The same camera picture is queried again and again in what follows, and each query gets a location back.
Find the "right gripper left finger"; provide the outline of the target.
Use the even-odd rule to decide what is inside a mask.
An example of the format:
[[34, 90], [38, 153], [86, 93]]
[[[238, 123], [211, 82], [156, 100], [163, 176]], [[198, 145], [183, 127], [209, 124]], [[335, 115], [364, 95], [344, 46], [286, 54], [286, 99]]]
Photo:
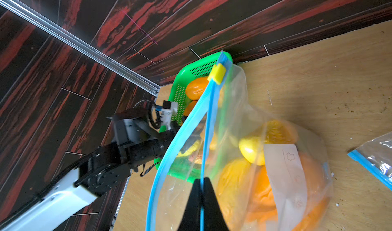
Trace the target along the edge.
[[199, 231], [203, 192], [200, 179], [194, 181], [178, 231]]

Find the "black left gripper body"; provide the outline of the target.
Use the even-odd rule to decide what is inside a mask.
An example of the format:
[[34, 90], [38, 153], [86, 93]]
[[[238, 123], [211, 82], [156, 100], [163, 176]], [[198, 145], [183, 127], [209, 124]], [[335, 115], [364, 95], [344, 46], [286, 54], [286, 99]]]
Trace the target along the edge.
[[165, 155], [180, 126], [172, 121], [170, 129], [157, 132], [150, 126], [148, 115], [144, 108], [131, 108], [112, 116], [111, 152], [117, 163], [139, 167]]

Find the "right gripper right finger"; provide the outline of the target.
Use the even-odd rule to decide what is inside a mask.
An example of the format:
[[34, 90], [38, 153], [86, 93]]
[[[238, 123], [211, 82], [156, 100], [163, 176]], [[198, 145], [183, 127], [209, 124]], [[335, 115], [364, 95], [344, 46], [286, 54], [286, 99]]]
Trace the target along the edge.
[[211, 180], [203, 179], [202, 185], [202, 231], [228, 231], [219, 207]]

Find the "clear zip-top bag blue zipper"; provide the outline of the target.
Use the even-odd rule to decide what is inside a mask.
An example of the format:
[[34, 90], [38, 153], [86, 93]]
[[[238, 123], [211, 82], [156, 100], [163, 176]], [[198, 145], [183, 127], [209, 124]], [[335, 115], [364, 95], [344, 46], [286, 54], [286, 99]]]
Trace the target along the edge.
[[318, 230], [332, 197], [325, 144], [251, 106], [230, 54], [185, 66], [169, 101], [160, 130], [181, 128], [156, 160], [146, 230]]

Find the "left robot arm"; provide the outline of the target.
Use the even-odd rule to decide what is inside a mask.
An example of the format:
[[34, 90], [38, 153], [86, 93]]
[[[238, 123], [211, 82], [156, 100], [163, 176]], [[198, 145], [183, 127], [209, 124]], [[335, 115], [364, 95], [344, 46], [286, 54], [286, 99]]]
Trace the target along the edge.
[[98, 147], [61, 171], [41, 192], [1, 222], [2, 231], [52, 231], [74, 213], [126, 180], [132, 172], [163, 157], [179, 130], [176, 109], [159, 106], [150, 126], [150, 109], [131, 108], [112, 116], [113, 141]]

